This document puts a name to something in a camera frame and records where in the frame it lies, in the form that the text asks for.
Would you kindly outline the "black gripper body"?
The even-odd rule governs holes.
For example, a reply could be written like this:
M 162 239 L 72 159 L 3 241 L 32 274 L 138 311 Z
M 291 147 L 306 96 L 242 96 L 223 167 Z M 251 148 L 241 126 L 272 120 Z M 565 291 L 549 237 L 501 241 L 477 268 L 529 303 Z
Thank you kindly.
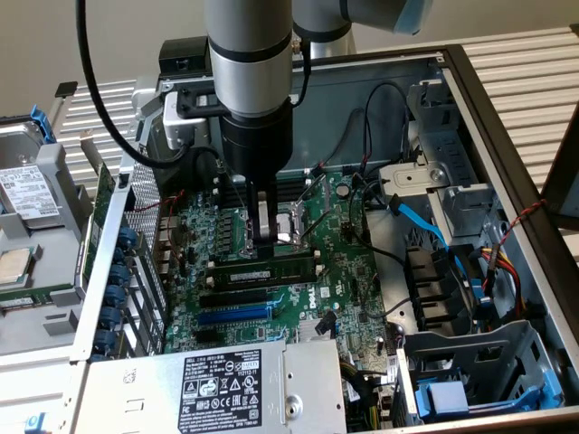
M 251 182 L 269 182 L 293 151 L 293 105 L 289 98 L 264 117 L 220 118 L 226 163 Z

